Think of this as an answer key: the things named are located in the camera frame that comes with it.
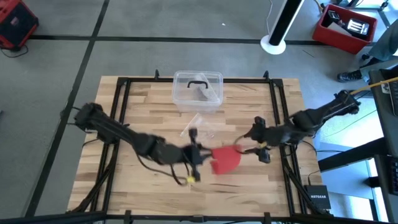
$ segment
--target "butcher block tabletop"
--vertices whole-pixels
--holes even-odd
[[[102,77],[95,103],[102,105],[108,115],[118,77]],[[289,113],[304,110],[298,79],[283,79]],[[188,136],[181,136],[196,113],[181,113],[172,101],[172,83],[133,82],[129,91],[125,124],[136,132],[163,136],[168,142],[183,146]],[[116,120],[121,107],[122,87]],[[224,83],[223,104],[214,114],[201,114],[199,139],[206,147],[231,145],[249,131],[255,116],[266,119],[267,126],[275,126],[269,85],[265,83]],[[283,121],[279,91],[276,91],[280,119]],[[96,138],[87,134],[86,141]],[[244,140],[244,147],[254,141]],[[78,206],[94,186],[103,143],[86,144],[81,152],[68,210]],[[230,173],[214,175],[210,160],[199,166],[201,182],[179,186],[163,174],[140,165],[132,147],[121,141],[113,179],[108,214],[122,215],[131,210],[135,215],[213,215],[260,217],[264,212],[272,217],[288,217],[284,176],[279,148],[270,151],[271,163],[258,161],[255,154],[243,155],[239,166]],[[319,170],[315,151],[307,144],[299,144],[298,165],[303,184],[310,173]],[[169,166],[159,166],[143,159],[151,168],[170,173]],[[186,176],[183,165],[176,165],[177,175]],[[312,184],[322,184],[319,172],[311,175]],[[99,194],[97,210],[101,210],[104,186]],[[295,211],[300,212],[297,190],[292,184]]]

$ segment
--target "red crate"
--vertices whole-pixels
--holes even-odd
[[[21,0],[0,0],[0,48],[18,51],[39,25]]]
[[[322,26],[325,15],[329,10],[335,11],[340,16],[340,19],[343,22],[348,22],[350,19],[358,19],[360,21],[367,22],[369,24],[369,35],[367,39],[363,40],[353,36],[348,36]],[[357,54],[360,50],[362,50],[363,47],[373,41],[376,26],[377,19],[373,17],[364,16],[348,9],[329,4],[323,11],[321,19],[319,20],[317,27],[315,28],[315,31],[312,35],[312,39],[330,46],[337,47],[341,50],[345,50],[349,53]]]

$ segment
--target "small yellow object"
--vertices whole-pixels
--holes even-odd
[[[267,142],[263,142],[263,143],[259,143],[259,145],[258,145],[258,149],[262,149],[263,147],[266,147],[267,146]]]
[[[195,178],[192,177],[192,176],[187,177],[187,182],[188,182],[189,184],[195,183]]]

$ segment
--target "person's foot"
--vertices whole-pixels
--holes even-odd
[[[343,72],[337,75],[337,81],[339,82],[352,82],[360,80],[361,78],[362,74],[359,70],[353,72]]]
[[[366,65],[362,65],[362,66],[360,66],[360,68],[367,67],[367,66],[370,66],[370,65],[374,65],[374,64],[377,64],[377,63],[380,63],[380,62],[383,62],[383,61],[373,57]]]

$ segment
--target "black cable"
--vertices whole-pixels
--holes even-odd
[[[243,137],[244,137],[243,135],[242,135],[242,136],[239,136],[237,139],[235,139],[235,141],[234,141],[233,144],[234,144],[234,145],[237,145],[237,144],[238,144],[238,141],[241,140]],[[242,151],[238,150],[237,147],[234,147],[234,149],[235,149],[236,152],[238,152],[238,153],[240,153],[240,154],[247,154],[247,153],[245,153],[245,152],[242,152]]]
[[[293,154],[293,152],[296,152],[296,151],[297,151],[297,145],[295,145],[293,151],[290,152],[290,154],[287,154],[286,156],[291,156]]]
[[[20,57],[20,56],[22,56],[22,55],[25,55],[25,54],[27,54],[27,53],[29,52],[29,49],[27,48],[26,45],[23,45],[23,47],[26,48],[26,51],[25,51],[24,53],[21,53],[21,54],[19,54],[19,55],[15,55],[15,56],[6,55],[6,53],[4,53],[4,51],[2,51],[2,50],[3,50],[2,48],[0,48],[0,51],[1,51],[1,53],[4,54],[4,56],[6,56],[7,58],[18,58],[18,57]]]
[[[167,176],[169,176],[169,177],[173,177],[174,180],[177,179],[176,182],[177,182],[179,185],[183,185],[183,183],[181,183],[181,182],[179,181],[179,179],[186,180],[186,178],[184,178],[184,177],[176,176],[175,173],[174,173],[174,175],[173,175],[173,174],[169,174],[169,173],[167,173],[167,172],[164,172],[164,171],[162,171],[162,170],[157,170],[157,169],[150,168],[149,166],[147,166],[146,164],[144,164],[144,162],[142,161],[141,157],[138,155],[137,152],[136,152],[136,156],[137,156],[138,161],[141,163],[141,165],[142,165],[143,167],[145,167],[146,169],[148,169],[148,170],[150,170],[150,171],[158,172],[158,173],[167,175]]]
[[[355,5],[354,7],[357,7],[358,5],[362,4],[364,0],[362,0],[360,3],[358,3],[357,5]]]
[[[308,144],[309,146],[311,146],[312,149],[315,151],[315,155],[318,155],[318,154],[317,154],[318,151],[317,151],[317,149],[315,149],[315,146],[313,146],[311,143],[309,143],[309,142],[307,142],[307,141],[304,141],[304,140],[303,140],[303,142],[304,142],[305,144]]]
[[[178,185],[186,186],[188,184],[188,182],[185,182],[185,183],[181,183],[180,182],[180,180],[178,179],[177,175],[175,175],[173,164],[170,164],[170,169],[172,171],[172,176],[173,176],[174,180],[176,181],[176,183],[178,183]]]
[[[338,133],[344,131],[346,128],[348,128],[348,127],[350,127],[351,125],[357,123],[359,120],[365,118],[366,116],[370,115],[371,113],[373,113],[373,112],[375,112],[375,111],[376,111],[376,110],[374,110],[374,111],[368,113],[367,115],[363,116],[362,118],[357,119],[356,121],[352,122],[351,124],[349,124],[349,125],[346,126],[345,128],[341,129],[340,131],[338,131],[338,132],[336,132],[336,133],[333,133],[333,134],[329,134],[328,136],[326,136],[326,137],[324,137],[324,138],[328,138],[328,137],[330,137],[330,136],[332,136],[332,135],[335,135],[335,134],[338,134]]]
[[[356,98],[355,100],[359,100],[359,99],[361,99],[362,97],[366,96],[368,93],[369,93],[369,92],[365,90],[365,94],[363,94],[362,96],[360,96],[360,97]]]
[[[308,175],[308,184],[309,184],[309,185],[311,185],[311,181],[310,181],[310,176],[311,176],[311,174]]]
[[[344,151],[340,151],[340,150],[319,150],[317,152],[344,152]]]
[[[233,223],[242,223],[242,221],[228,222],[228,223],[223,223],[223,224],[233,224]]]
[[[83,145],[82,145],[82,147],[84,147],[84,146],[87,145],[88,143],[91,143],[91,142],[94,142],[94,141],[97,141],[97,140],[99,140],[99,139],[93,139],[93,140],[84,142]]]

